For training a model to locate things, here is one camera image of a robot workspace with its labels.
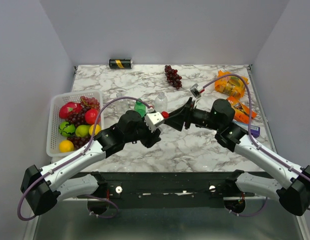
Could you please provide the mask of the clear bottle red cap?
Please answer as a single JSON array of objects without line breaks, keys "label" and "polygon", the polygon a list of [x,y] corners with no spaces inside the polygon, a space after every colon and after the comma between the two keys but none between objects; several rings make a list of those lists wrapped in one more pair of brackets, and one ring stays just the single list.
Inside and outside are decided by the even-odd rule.
[{"label": "clear bottle red cap", "polygon": [[167,125],[165,124],[165,118],[164,118],[164,121],[161,123],[161,125],[159,126],[160,130],[162,133],[164,133],[167,129]]}]

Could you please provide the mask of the clear bottle blue cap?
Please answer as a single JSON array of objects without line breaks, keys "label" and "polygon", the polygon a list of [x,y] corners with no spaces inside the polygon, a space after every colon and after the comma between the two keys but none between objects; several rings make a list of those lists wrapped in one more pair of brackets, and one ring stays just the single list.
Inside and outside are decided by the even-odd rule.
[{"label": "clear bottle blue cap", "polygon": [[166,112],[168,106],[168,98],[164,92],[160,92],[154,100],[154,108],[157,112]]}]

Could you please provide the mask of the green plastic bottle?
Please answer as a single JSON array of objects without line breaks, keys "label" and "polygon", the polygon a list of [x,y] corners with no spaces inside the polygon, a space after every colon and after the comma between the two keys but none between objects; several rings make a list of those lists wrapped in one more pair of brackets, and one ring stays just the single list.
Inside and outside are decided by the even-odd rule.
[{"label": "green plastic bottle", "polygon": [[134,111],[139,113],[142,118],[146,115],[146,106],[141,102],[140,98],[135,102]]}]

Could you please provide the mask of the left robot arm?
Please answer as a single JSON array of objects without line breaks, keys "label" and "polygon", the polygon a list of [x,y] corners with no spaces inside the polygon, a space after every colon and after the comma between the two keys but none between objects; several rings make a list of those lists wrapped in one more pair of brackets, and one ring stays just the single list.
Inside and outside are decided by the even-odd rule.
[{"label": "left robot arm", "polygon": [[100,131],[87,144],[59,162],[42,168],[35,165],[28,167],[21,184],[23,195],[18,209],[26,201],[37,217],[66,198],[80,195],[101,197],[106,186],[97,174],[90,174],[81,180],[75,180],[73,176],[121,151],[127,143],[140,141],[144,147],[152,147],[161,140],[159,126],[162,123],[164,117],[159,112],[141,117],[138,112],[128,110],[116,124]]}]

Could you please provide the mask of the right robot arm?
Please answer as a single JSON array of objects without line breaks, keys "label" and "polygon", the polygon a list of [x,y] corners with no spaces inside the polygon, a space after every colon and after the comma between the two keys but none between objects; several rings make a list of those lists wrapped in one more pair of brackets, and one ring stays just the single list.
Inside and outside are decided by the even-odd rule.
[{"label": "right robot arm", "polygon": [[222,147],[252,161],[275,179],[273,187],[262,186],[262,180],[245,183],[245,174],[241,173],[225,183],[229,195],[256,193],[279,200],[281,206],[295,216],[306,212],[310,206],[310,165],[301,167],[256,141],[247,130],[233,122],[235,110],[227,100],[215,100],[211,111],[197,109],[194,105],[189,98],[182,107],[165,113],[164,123],[178,131],[190,128],[191,124],[215,130],[215,139]]}]

